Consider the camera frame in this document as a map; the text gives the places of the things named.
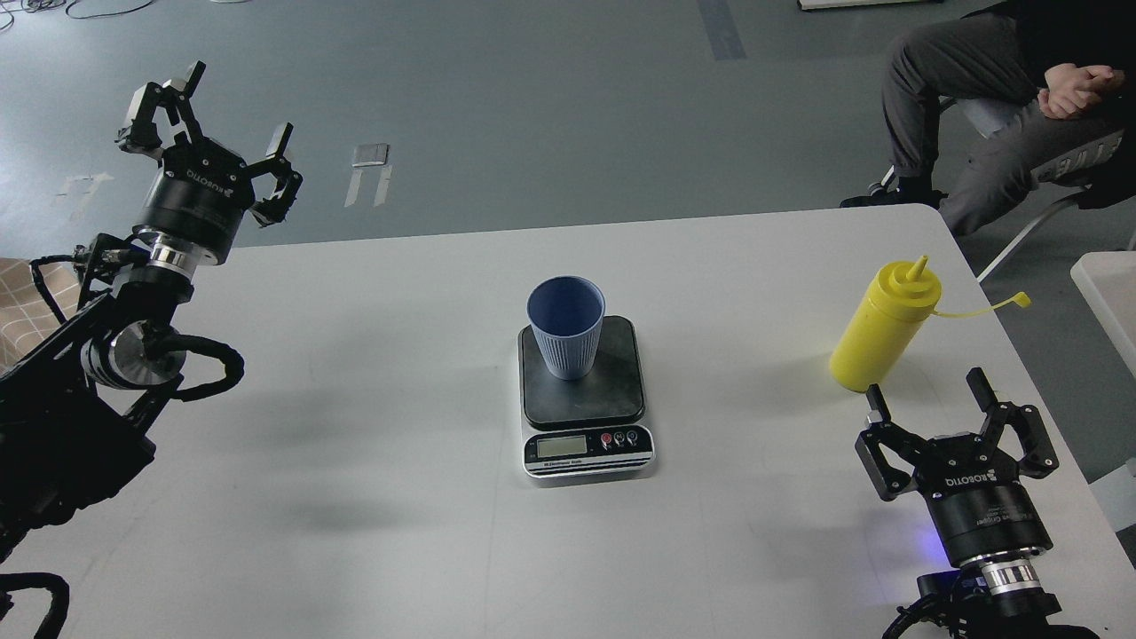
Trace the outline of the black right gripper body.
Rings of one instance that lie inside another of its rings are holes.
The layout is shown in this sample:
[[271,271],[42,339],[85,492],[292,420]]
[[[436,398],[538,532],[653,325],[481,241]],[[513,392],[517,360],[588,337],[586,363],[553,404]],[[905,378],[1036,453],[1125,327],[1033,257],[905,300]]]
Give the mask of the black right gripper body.
[[950,566],[1053,548],[1020,478],[1047,478],[1055,470],[1055,453],[1049,437],[1042,437],[1027,439],[1024,454],[1014,460],[989,435],[928,440],[914,478]]

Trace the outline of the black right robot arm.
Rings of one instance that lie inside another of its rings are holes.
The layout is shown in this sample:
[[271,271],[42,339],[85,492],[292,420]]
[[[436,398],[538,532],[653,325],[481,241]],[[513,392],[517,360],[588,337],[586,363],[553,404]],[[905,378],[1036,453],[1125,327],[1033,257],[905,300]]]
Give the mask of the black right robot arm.
[[977,433],[924,439],[893,421],[880,387],[864,393],[857,456],[883,501],[920,493],[951,566],[917,579],[919,598],[897,607],[884,636],[932,623],[953,638],[1092,638],[1050,622],[1061,605],[1031,563],[1053,542],[1022,478],[1059,466],[1039,410],[999,400],[979,367],[966,379],[985,415]]

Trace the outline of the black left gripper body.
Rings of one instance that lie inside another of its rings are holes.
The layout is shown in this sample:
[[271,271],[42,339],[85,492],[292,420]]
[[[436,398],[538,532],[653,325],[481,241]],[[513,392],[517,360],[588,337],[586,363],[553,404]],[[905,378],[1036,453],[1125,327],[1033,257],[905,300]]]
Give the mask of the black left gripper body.
[[131,229],[147,244],[162,233],[202,249],[210,265],[223,265],[252,205],[247,161],[217,142],[177,143],[160,156],[137,223]]

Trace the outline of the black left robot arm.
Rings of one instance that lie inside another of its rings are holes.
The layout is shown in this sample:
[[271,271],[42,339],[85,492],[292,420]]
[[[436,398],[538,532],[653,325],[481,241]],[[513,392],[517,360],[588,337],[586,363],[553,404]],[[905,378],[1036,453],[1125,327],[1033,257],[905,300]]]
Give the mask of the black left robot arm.
[[302,175],[287,157],[292,125],[260,161],[202,132],[191,106],[206,65],[147,83],[116,144],[157,161],[126,238],[101,233],[73,252],[33,259],[31,279],[59,327],[3,373],[3,556],[41,526],[119,493],[154,460],[147,432],[172,400],[197,401],[242,380],[243,357],[173,327],[202,265],[223,265],[247,213],[283,222]]

